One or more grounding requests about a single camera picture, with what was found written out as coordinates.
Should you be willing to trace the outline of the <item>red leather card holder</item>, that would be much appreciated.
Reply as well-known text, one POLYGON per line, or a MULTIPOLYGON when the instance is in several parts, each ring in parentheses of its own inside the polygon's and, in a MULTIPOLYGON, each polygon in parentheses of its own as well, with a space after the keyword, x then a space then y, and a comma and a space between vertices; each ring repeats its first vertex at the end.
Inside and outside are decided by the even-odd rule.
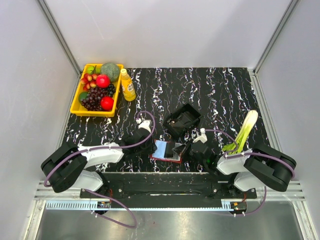
POLYGON ((150 158, 157 161, 172 162, 180 164, 182 157, 180 156, 179 147, 182 146, 178 142, 169 142, 162 140, 154 141, 156 150, 150 155, 150 158))

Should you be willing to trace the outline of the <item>black card dispenser box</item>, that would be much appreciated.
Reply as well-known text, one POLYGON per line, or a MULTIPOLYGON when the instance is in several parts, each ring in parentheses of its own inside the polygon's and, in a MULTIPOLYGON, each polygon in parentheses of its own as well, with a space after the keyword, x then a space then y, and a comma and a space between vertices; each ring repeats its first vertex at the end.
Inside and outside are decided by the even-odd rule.
POLYGON ((174 138, 178 139, 200 124, 202 114, 190 103, 186 103, 170 113, 163 121, 163 127, 174 138))

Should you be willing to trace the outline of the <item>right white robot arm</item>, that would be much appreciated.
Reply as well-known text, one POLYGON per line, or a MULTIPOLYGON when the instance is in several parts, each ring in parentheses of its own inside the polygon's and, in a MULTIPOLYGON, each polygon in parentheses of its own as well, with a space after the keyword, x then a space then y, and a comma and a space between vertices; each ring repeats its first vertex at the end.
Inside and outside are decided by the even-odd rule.
POLYGON ((172 151, 180 157, 186 157, 202 164, 206 172, 213 176, 230 176, 228 194, 239 198, 252 188, 269 187, 278 192, 285 192, 295 178, 297 162, 290 156, 265 144, 236 153, 226 150, 216 155, 206 144, 208 129, 202 128, 201 135, 188 140, 172 151))

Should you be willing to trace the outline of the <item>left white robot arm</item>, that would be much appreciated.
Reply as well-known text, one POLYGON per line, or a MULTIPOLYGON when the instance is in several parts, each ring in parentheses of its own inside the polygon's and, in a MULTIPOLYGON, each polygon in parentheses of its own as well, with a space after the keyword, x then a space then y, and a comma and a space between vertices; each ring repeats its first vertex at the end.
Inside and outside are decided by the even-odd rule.
POLYGON ((43 185, 51 187, 55 193, 78 188, 89 189, 98 198, 106 196, 109 190, 106 180, 100 173, 87 169, 116 164, 126 157, 154 151, 153 122, 138 119, 137 123, 137 129, 119 142, 97 146, 78 146, 73 142, 62 144, 40 166, 45 175, 43 185))

